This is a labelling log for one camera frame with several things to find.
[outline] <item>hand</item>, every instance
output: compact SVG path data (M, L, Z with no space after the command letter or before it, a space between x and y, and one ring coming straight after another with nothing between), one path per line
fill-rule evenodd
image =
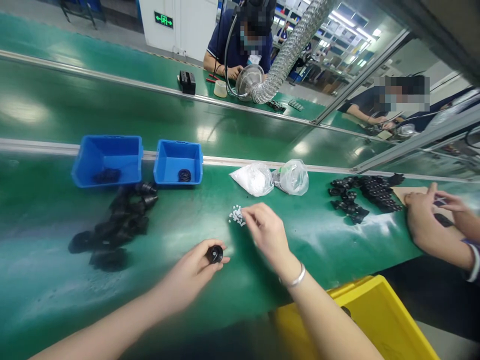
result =
M386 123L388 121L386 116L380 116L380 117L375 117L375 118L370 118L367 122L369 124L380 124L380 123Z
M439 208L450 210L451 212L467 212L470 210L459 196L449 194L446 191L437 191L435 195L445 198L447 203L447 205L439 206Z
M232 80L237 80L240 72L244 69L242 65L228 68L228 78Z
M389 122L384 123L381 126L381 129L382 130L390 130L390 129L393 129L394 127L395 127L395 123L393 121L389 121Z
M437 183L432 182L426 194L411 192L405 196L405 204L409 212L431 214L437 192Z
M187 252L151 290L153 296L157 296L159 305L165 309L163 316L168 317L186 309L214 274L230 261L229 257L224 256L220 263L210 264L205 255L214 245L220 245L223 250L227 248L221 240L202 241Z
M301 271L298 259L291 253L284 223L263 202L241 209L253 241L265 255L282 281L291 283Z

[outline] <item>white small parts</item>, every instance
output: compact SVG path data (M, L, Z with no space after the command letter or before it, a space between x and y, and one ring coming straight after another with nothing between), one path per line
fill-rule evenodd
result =
M246 224L244 221L244 216L242 215L242 207L238 204L233 207L233 211L228 214L228 217L232 218L233 221L235 221L241 227Z

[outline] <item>yellow plastic bin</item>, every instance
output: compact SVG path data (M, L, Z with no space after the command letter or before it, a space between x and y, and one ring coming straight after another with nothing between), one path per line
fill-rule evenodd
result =
M338 306L350 310L351 318L385 359L439 359L383 276L367 276L328 293ZM280 307L275 317L294 359L318 359L295 304Z

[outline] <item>flexible metal duct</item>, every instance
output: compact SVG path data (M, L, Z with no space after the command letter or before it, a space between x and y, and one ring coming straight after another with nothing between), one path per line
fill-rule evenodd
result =
M312 0L303 17L281 47L273 62L267 79L251 92L254 103L265 104L273 99L289 75L300 53L327 19L337 0Z

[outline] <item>sleeve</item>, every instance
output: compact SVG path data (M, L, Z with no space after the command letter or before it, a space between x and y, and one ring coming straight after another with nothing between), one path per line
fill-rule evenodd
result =
M260 63L258 64L261 66L265 74L268 74L270 71L270 65L271 65L270 56L272 55L273 42L274 40L272 38L272 35L270 34L267 40L267 44L263 47Z
M475 262L473 265L473 269L470 273L467 273L465 279L469 283L475 283L476 285L480 285L480 278L479 278L479 271L480 271L480 246L477 244L473 244L467 239L463 239L462 242L470 246L471 251L475 257Z
M225 45L227 43L228 31L230 30L229 18L230 16L228 16L227 12L225 12L221 17L221 23L218 23L215 26L215 30L211 34L210 42L208 43L208 47L206 48L206 50L214 58L216 58L220 62L220 64L224 63L224 60L222 58L224 57L223 54L225 52Z

